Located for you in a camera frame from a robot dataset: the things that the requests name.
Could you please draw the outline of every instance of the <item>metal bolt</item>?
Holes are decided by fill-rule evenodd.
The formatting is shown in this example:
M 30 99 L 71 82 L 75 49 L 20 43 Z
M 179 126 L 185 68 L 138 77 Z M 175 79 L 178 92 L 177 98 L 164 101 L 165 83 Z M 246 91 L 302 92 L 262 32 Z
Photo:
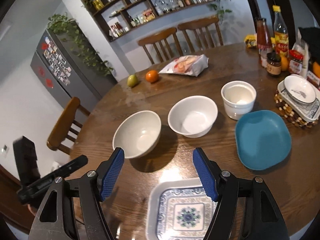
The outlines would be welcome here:
M 230 176 L 230 172 L 229 171 L 222 171 L 221 172 L 223 177 L 229 177 Z
M 258 183 L 262 183 L 263 182 L 263 179 L 261 177 L 256 177 L 255 180 Z
M 59 182 L 61 182 L 62 181 L 62 177 L 56 177 L 55 179 L 54 179 L 54 182 L 55 183 L 59 183 Z
M 87 176 L 88 177 L 93 177 L 93 176 L 95 176 L 96 175 L 96 172 L 95 171 L 88 171 L 88 173 L 87 173 Z

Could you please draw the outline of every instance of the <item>orange fruit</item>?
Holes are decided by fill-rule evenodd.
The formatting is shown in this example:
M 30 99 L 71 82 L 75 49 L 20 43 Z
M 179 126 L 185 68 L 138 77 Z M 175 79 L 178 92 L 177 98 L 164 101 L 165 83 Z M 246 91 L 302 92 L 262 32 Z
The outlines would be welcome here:
M 286 56 L 281 56 L 281 71 L 287 71 L 289 68 L 289 60 Z
M 146 74 L 146 80 L 150 83 L 156 82 L 159 79 L 159 73 L 156 70 L 150 70 Z
M 320 65 L 317 62 L 313 63 L 312 71 L 318 78 L 320 78 Z

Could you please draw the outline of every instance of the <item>green vine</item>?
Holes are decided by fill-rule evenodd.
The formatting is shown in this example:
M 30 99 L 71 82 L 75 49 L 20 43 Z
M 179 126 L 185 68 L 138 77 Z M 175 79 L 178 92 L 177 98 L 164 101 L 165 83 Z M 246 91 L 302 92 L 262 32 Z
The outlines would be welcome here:
M 208 4 L 207 6 L 209 7 L 210 10 L 215 10 L 217 11 L 217 14 L 218 14 L 218 17 L 219 17 L 219 20 L 220 20 L 220 24 L 223 23 L 223 18 L 224 18 L 224 15 L 226 13 L 232 13 L 232 10 L 230 9 L 225 9 L 222 5 L 221 5 L 221 1 L 222 0 L 216 0 L 215 2 L 216 3 L 211 3 L 211 4 Z
M 102 61 L 99 52 L 96 52 L 91 46 L 87 38 L 80 32 L 78 25 L 74 19 L 68 19 L 65 15 L 54 14 L 49 17 L 48 29 L 52 30 L 56 35 L 66 34 L 67 38 L 61 38 L 61 41 L 72 41 L 77 48 L 71 48 L 73 53 L 82 59 L 82 62 L 88 67 L 96 71 L 97 74 L 107 76 L 111 74 L 113 68 L 106 65 L 108 61 Z

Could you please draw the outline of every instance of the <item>blue plate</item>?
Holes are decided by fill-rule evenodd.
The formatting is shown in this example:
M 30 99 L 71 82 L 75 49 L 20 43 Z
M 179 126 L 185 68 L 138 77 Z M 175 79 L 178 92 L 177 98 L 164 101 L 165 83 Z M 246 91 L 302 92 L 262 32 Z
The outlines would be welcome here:
M 236 124 L 238 156 L 244 166 L 262 171 L 282 162 L 291 150 L 291 135 L 282 118 L 269 110 L 245 114 Z

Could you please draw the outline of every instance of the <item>wooden table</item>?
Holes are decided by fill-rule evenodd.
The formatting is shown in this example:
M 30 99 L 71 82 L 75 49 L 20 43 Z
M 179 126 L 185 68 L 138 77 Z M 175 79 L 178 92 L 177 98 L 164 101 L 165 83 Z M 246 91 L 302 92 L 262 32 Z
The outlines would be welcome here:
M 116 231 L 120 225 L 120 240 L 146 239 L 148 198 L 159 181 L 197 177 L 192 163 L 195 147 L 202 147 L 209 159 L 238 178 L 262 176 L 280 207 L 290 235 L 310 222 L 320 208 L 320 126 L 302 130 L 287 123 L 292 136 L 289 156 L 282 163 L 258 172 L 240 162 L 234 136 L 236 121 L 224 111 L 220 90 L 233 80 L 243 80 L 255 87 L 254 110 L 277 111 L 273 98 L 285 74 L 277 78 L 269 76 L 259 65 L 257 52 L 245 49 L 244 44 L 217 47 L 204 54 L 209 57 L 209 67 L 198 77 L 163 74 L 160 81 L 149 84 L 144 80 L 148 70 L 143 70 L 137 74 L 141 83 L 133 89 L 128 89 L 126 80 L 122 80 L 97 104 L 77 138 L 71 158 L 85 154 L 89 163 L 72 178 L 96 169 L 109 158 L 113 151 L 113 134 L 125 118 L 141 110 L 152 110 L 161 118 L 159 144 L 143 158 L 125 160 L 114 193 L 102 203 L 112 230 Z M 160 70 L 164 66 L 159 64 L 151 68 Z M 176 102 L 193 95 L 213 99 L 219 114 L 208 134 L 191 139 L 173 132 L 167 116 Z M 237 238 L 243 204 L 239 199 L 230 239 Z M 80 216 L 76 205 L 76 214 Z

